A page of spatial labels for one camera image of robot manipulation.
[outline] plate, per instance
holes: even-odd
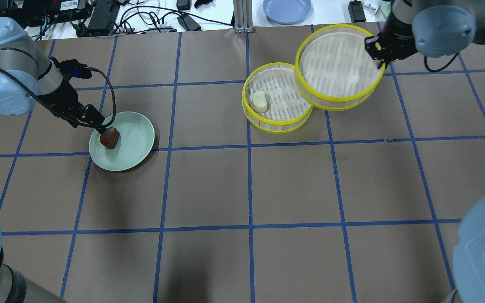
[[[119,131],[119,142],[114,149],[107,149],[100,144],[100,134],[95,130],[89,139],[89,153],[93,162],[110,171],[122,171],[140,164],[155,142],[155,129],[151,121],[139,113],[121,112],[115,115],[110,127]]]
[[[310,0],[264,0],[263,12],[272,21],[289,25],[303,21],[312,9]]]

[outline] electronic device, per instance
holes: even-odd
[[[362,2],[351,1],[347,5],[347,9],[349,11],[349,17],[351,17],[352,23],[366,21],[366,15],[364,15],[364,8],[362,7]]]
[[[29,27],[40,27],[45,17],[53,24],[88,19],[91,5],[88,0],[24,0],[22,12]]]
[[[192,19],[190,15],[187,15],[186,13],[177,17],[177,21],[186,31],[202,30],[202,27],[200,27],[200,25],[196,21],[194,21],[194,19]]]
[[[177,0],[177,9],[180,11],[190,10],[190,0]]]
[[[93,15],[87,25],[87,33],[91,36],[105,36],[112,32],[121,3],[117,0],[97,1]]]

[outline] black power supply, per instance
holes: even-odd
[[[91,36],[110,34],[120,6],[121,3],[118,0],[97,1],[89,25],[87,25],[87,33]]]
[[[202,30],[202,27],[192,19],[189,15],[186,13],[180,15],[177,17],[177,21],[179,24],[185,29],[186,31],[200,31]]]
[[[362,8],[362,3],[360,1],[351,1],[347,6],[349,10],[349,17],[351,17],[351,22],[365,22],[366,16],[364,15],[364,8]]]
[[[190,10],[190,0],[177,0],[177,9],[180,11]]]

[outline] white table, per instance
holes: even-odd
[[[194,8],[195,0],[192,0],[191,10],[187,11],[192,14],[204,17],[206,19],[212,19],[216,21],[221,21],[224,23],[230,23],[233,16],[233,1],[232,0],[214,0],[213,2],[203,5],[200,8]],[[349,0],[312,0],[312,11],[302,22],[297,25],[311,25],[311,24],[335,24],[335,23],[349,23],[351,21],[349,17],[349,12],[347,9]],[[176,0],[147,0],[142,5],[152,5],[160,6],[165,8],[177,9]],[[132,5],[127,4],[121,6],[119,9],[119,15],[117,16],[117,23],[121,20],[121,17],[125,10],[131,8]],[[167,10],[158,10],[156,8],[141,8],[140,11],[154,11],[159,17],[162,17]],[[280,24],[268,21],[262,9],[262,0],[252,1],[253,10],[253,22],[255,27],[280,27]],[[131,10],[126,16],[130,15],[132,12],[137,12],[136,9]],[[385,21],[385,17],[381,14],[381,10],[375,11],[371,9],[366,9],[366,20],[367,21]],[[203,21],[194,18],[202,27],[202,30],[213,30],[213,29],[228,29],[226,25],[210,23],[208,21]],[[151,26],[146,25],[140,19],[139,16],[134,16],[130,19],[130,24],[136,31],[148,29]],[[168,15],[165,18],[165,25],[171,26],[177,31],[183,31],[182,27],[177,22],[177,16],[174,14]],[[30,36],[35,36],[39,32],[39,27],[26,28]],[[75,30],[72,28],[70,23],[59,23],[53,25],[47,32],[46,36],[42,40],[51,39],[66,39],[66,38],[76,38]]]

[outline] black cable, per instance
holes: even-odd
[[[52,27],[52,25],[54,25],[57,22],[57,19],[58,17],[56,16],[56,18],[51,23],[49,23],[45,29],[40,30],[40,33],[39,33],[40,36],[38,37],[38,40],[42,40],[42,37],[46,36],[46,32],[48,31],[48,29],[50,29],[50,27]]]
[[[215,20],[210,20],[210,19],[206,19],[206,18],[203,18],[203,17],[200,17],[198,15],[194,15],[192,13],[188,13],[188,12],[183,12],[183,11],[180,11],[180,10],[173,10],[171,8],[162,8],[160,6],[153,6],[153,5],[141,5],[141,6],[133,6],[131,8],[128,8],[127,10],[125,10],[125,12],[123,12],[123,16],[129,12],[130,10],[132,9],[135,9],[135,8],[158,8],[160,10],[167,10],[167,11],[173,11],[173,12],[179,12],[179,13],[186,13],[187,15],[190,15],[190,16],[193,16],[193,17],[196,17],[198,19],[201,19],[201,20],[204,20],[204,21],[209,21],[209,22],[213,22],[213,23],[218,23],[218,24],[222,24],[222,25],[227,25],[228,27],[233,27],[233,25],[229,24],[229,23],[224,23],[224,22],[221,22],[221,21],[215,21]]]
[[[140,33],[145,33],[145,32],[150,32],[150,31],[156,31],[156,29],[144,29],[142,31],[137,31],[137,32],[132,32],[132,33],[126,33],[126,35],[134,35],[134,34],[140,34]],[[169,29],[168,32],[177,32],[177,29]]]
[[[162,16],[162,18],[160,18],[160,23],[161,23],[161,24],[164,24],[164,18],[165,18],[167,15],[171,15],[171,14],[174,14],[174,15],[177,15],[177,16],[181,16],[181,15],[182,15],[182,13],[177,12],[177,11],[170,11],[170,12],[167,12],[166,14],[164,14],[164,15]]]
[[[96,129],[98,129],[98,128],[106,128],[106,127],[110,126],[113,123],[113,121],[115,120],[115,93],[113,91],[112,84],[108,80],[108,77],[101,70],[94,69],[93,67],[86,67],[86,68],[89,71],[100,73],[100,75],[102,75],[102,77],[104,77],[104,79],[106,79],[106,83],[108,84],[108,86],[110,88],[110,92],[112,93],[113,114],[112,114],[112,118],[111,118],[110,122],[108,122],[108,123],[106,123],[104,125],[91,125],[91,124],[87,124],[87,123],[82,123],[82,122],[79,122],[77,119],[74,119],[72,117],[68,117],[68,116],[66,116],[66,115],[64,115],[64,114],[62,114],[60,112],[56,112],[54,109],[52,109],[51,106],[49,106],[46,103],[44,103],[39,98],[39,96],[35,95],[29,88],[27,88],[27,86],[25,86],[25,84],[21,83],[13,75],[11,75],[10,73],[8,73],[4,69],[0,69],[0,73],[2,73],[3,75],[7,76],[9,79],[11,79],[12,81],[14,81],[17,85],[19,85],[20,88],[23,88],[23,90],[25,90],[25,92],[27,94],[29,94],[29,96],[32,96],[35,99],[35,101],[39,102],[40,105],[44,106],[48,111],[50,111],[50,113],[52,113],[52,115],[54,115],[56,117],[59,117],[61,119],[64,119],[65,121],[67,121],[69,123],[76,124],[76,125],[83,126],[83,127],[96,128]]]
[[[450,61],[443,67],[441,67],[440,69],[430,69],[430,67],[428,66],[428,57],[424,56],[424,66],[426,67],[426,69],[430,72],[430,73],[438,73],[438,72],[442,72],[444,71],[447,67],[450,66],[450,64],[452,64],[452,62],[454,62],[454,60],[456,59],[456,57],[458,57],[460,53],[457,53],[454,55],[454,57],[452,57],[452,59],[450,59]]]
[[[151,18],[151,20],[152,20],[152,22],[153,22],[152,24],[149,24],[149,23],[146,23],[146,24],[147,24],[147,25],[154,25],[155,29],[156,29],[156,30],[158,30],[158,32],[160,32],[160,28],[158,27],[158,23],[160,23],[160,21],[156,22],[155,18],[154,18],[152,15],[150,15],[150,13],[151,13],[151,12],[138,11],[138,12],[135,12],[135,13],[133,13],[133,14],[129,15],[129,16],[128,16],[126,19],[124,19],[124,20],[123,20],[123,17],[121,17],[121,21],[120,21],[120,23],[119,23],[119,27],[121,27],[121,25],[123,25],[123,28],[125,28],[125,29],[126,29],[125,24],[128,24],[128,25],[129,25],[129,27],[131,27],[130,23],[128,22],[128,21],[129,21],[129,19],[131,19],[133,16],[136,16],[136,15],[143,15],[143,14],[146,14],[146,15],[150,16],[150,18]]]
[[[44,26],[46,26],[46,27],[48,26],[48,13],[46,12],[46,8],[44,7],[44,4],[42,4],[41,0],[37,0],[37,1],[39,2],[40,7],[42,8],[42,11],[44,12],[44,24],[40,26],[39,33],[36,36],[29,36],[29,38],[35,38],[35,41],[42,39],[42,37],[44,36],[44,33],[42,33],[43,32],[42,28]]]

